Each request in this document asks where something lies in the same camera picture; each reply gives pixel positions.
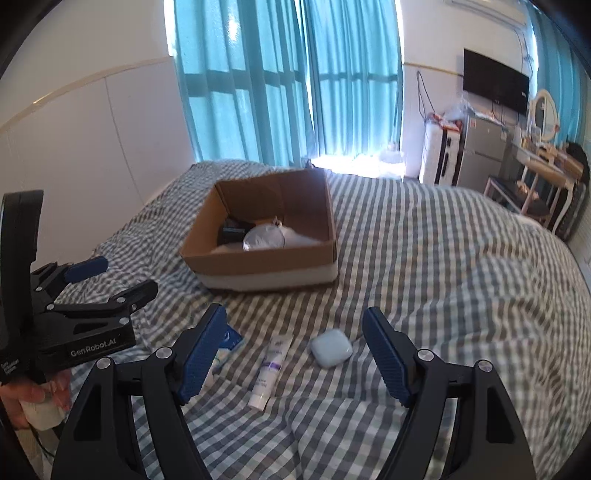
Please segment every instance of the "teal curtain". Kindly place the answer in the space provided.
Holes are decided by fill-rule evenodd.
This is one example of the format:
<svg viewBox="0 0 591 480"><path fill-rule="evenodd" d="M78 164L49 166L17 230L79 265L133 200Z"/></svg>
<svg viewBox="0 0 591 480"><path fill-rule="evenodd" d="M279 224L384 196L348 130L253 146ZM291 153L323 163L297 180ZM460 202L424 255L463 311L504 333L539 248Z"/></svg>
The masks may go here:
<svg viewBox="0 0 591 480"><path fill-rule="evenodd" d="M587 112L587 74L564 35L545 14L528 4L538 44L538 88L554 98L560 115L557 143L583 144Z"/></svg>
<svg viewBox="0 0 591 480"><path fill-rule="evenodd" d="M394 0L301 0L321 154L398 142L402 63Z"/></svg>
<svg viewBox="0 0 591 480"><path fill-rule="evenodd" d="M175 18L199 160L301 166L316 155L294 0L176 0Z"/></svg>

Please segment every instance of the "air conditioner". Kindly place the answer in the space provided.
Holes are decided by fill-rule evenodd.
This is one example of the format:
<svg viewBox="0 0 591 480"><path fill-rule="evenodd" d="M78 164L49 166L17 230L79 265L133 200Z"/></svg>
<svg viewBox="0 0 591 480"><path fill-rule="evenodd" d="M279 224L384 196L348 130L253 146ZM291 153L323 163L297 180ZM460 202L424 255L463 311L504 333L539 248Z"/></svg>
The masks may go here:
<svg viewBox="0 0 591 480"><path fill-rule="evenodd" d="M464 7L523 30L527 15L518 0L444 0L455 7Z"/></svg>

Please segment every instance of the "black tv screen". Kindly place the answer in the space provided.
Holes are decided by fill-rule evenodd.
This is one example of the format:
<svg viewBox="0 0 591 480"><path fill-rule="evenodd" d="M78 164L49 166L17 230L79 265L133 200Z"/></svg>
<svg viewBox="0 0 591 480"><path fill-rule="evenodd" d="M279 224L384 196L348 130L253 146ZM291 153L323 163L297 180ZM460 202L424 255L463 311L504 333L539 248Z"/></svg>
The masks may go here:
<svg viewBox="0 0 591 480"><path fill-rule="evenodd" d="M464 90L527 114L530 78L502 63L464 49Z"/></svg>

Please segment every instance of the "cardboard box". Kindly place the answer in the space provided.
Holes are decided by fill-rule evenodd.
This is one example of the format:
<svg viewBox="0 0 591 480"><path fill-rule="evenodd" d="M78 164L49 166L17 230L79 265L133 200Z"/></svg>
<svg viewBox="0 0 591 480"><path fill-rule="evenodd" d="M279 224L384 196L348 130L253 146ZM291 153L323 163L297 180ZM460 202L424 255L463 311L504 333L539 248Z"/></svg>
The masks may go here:
<svg viewBox="0 0 591 480"><path fill-rule="evenodd" d="M307 247L212 253L232 217L270 223L277 217L319 241ZM293 170L217 182L180 251L207 288L260 291L329 283L338 275L335 221L324 170Z"/></svg>

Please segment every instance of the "white tube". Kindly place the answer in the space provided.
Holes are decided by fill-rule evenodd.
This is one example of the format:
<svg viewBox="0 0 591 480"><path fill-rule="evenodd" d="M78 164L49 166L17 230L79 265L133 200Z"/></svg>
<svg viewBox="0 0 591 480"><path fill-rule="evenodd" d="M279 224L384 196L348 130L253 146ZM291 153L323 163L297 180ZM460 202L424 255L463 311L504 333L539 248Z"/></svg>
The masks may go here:
<svg viewBox="0 0 591 480"><path fill-rule="evenodd" d="M271 338L271 343L269 343L267 353L262 361L259 376L252 389L251 398L248 401L250 407L261 411L265 410L265 405L267 405L271 392L275 387L279 370L281 370L292 340L291 335L279 335Z"/></svg>

